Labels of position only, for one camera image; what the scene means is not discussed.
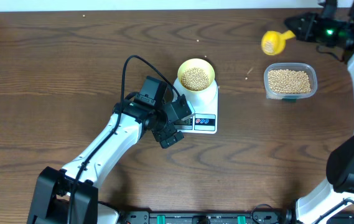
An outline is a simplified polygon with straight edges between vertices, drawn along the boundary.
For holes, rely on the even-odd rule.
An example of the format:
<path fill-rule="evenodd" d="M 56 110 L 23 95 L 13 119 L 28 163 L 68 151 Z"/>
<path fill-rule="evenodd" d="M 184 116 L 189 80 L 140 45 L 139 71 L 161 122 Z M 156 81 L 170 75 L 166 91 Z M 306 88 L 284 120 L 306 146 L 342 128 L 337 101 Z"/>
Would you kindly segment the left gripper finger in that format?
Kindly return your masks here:
<path fill-rule="evenodd" d="M 192 104 L 187 101 L 185 95 L 180 95 L 175 101 L 164 105 L 164 112 L 168 121 L 186 120 L 195 114 Z"/>
<path fill-rule="evenodd" d="M 182 132 L 178 131 L 173 124 L 167 124 L 162 129 L 153 129 L 152 133 L 163 149 L 167 149 L 184 138 Z"/>

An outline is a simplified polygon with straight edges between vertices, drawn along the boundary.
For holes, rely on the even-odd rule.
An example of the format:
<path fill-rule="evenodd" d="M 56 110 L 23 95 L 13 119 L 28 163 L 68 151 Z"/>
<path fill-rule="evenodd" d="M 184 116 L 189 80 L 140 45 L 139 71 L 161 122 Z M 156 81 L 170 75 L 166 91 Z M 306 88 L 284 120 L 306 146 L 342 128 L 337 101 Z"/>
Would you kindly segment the yellow measuring scoop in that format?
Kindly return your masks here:
<path fill-rule="evenodd" d="M 276 31 L 267 31 L 263 35 L 263 38 L 261 39 L 261 50 L 263 51 L 264 42 L 266 40 L 269 40 L 273 43 L 274 46 L 274 53 L 271 55 L 280 54 L 285 49 L 286 40 L 293 39 L 295 36 L 296 35 L 291 30 L 288 30 L 284 33 L 276 32 Z"/>

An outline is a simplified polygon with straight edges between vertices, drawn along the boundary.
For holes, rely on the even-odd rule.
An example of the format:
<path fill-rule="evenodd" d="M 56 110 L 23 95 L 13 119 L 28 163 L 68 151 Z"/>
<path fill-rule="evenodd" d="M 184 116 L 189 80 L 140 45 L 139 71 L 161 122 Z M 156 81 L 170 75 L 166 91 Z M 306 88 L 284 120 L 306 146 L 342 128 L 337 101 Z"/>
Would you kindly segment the pale yellow bowl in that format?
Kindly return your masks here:
<path fill-rule="evenodd" d="M 206 74 L 209 76 L 210 78 L 210 85 L 214 83 L 215 81 L 215 71 L 214 71 L 214 68 L 212 67 L 212 65 L 204 60 L 204 59 L 200 59 L 200 58 L 192 58 L 192 59 L 189 59 L 187 61 L 185 61 L 178 69 L 178 72 L 177 72 L 177 80 L 180 82 L 181 84 L 181 76 L 182 74 L 187 70 L 187 69 L 190 69 L 190 68 L 194 68 L 194 67 L 197 67 L 197 68 L 202 68 L 205 70 Z"/>

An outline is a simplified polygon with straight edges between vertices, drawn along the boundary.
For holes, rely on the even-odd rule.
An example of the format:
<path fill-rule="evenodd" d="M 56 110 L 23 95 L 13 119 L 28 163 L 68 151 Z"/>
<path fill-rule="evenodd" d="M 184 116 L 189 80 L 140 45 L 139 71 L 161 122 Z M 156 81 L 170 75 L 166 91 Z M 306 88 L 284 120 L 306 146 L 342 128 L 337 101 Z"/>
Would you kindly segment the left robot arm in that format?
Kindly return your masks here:
<path fill-rule="evenodd" d="M 193 116 L 185 95 L 164 103 L 136 94 L 117 103 L 96 139 L 60 170 L 46 167 L 38 176 L 28 223 L 117 223 L 119 212 L 98 201 L 98 191 L 123 154 L 152 131 L 162 148 L 183 139 L 175 121 Z"/>

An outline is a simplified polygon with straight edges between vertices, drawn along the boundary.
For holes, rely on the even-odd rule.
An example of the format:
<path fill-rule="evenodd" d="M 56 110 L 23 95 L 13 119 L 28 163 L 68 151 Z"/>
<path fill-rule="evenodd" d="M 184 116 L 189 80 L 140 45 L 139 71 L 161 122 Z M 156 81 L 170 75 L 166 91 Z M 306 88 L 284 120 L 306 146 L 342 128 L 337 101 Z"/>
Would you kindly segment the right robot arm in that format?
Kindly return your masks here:
<path fill-rule="evenodd" d="M 347 65 L 354 95 L 354 2 L 349 20 L 334 18 L 337 2 L 326 0 L 320 14 L 306 12 L 288 17 L 284 23 L 296 39 L 303 42 L 339 47 L 342 61 Z M 286 213 L 288 223 L 327 223 L 337 213 L 354 205 L 354 133 L 327 160 L 326 178 L 314 190 L 296 200 L 292 211 Z"/>

